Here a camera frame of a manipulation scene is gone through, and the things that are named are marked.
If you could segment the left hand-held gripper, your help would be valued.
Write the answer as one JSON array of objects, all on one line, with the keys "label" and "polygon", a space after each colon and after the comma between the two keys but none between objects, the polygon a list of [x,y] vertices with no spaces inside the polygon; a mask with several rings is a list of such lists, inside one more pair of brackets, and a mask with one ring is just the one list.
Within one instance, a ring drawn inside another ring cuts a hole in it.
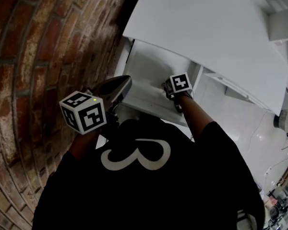
[{"label": "left hand-held gripper", "polygon": [[106,126],[107,130],[117,128],[119,118],[115,109],[131,86],[131,76],[122,75],[105,80],[93,88],[74,91],[59,102],[67,126],[81,135],[102,126]]}]

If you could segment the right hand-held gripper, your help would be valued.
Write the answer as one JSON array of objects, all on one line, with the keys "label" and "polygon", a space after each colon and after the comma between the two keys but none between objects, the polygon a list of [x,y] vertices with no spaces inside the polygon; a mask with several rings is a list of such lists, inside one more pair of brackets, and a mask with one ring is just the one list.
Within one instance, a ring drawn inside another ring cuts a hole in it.
[{"label": "right hand-held gripper", "polygon": [[166,93],[166,97],[170,101],[174,102],[176,111],[181,114],[182,108],[177,99],[177,95],[183,94],[192,98],[192,85],[190,83],[187,72],[169,76],[169,78],[164,82],[164,91]]}]

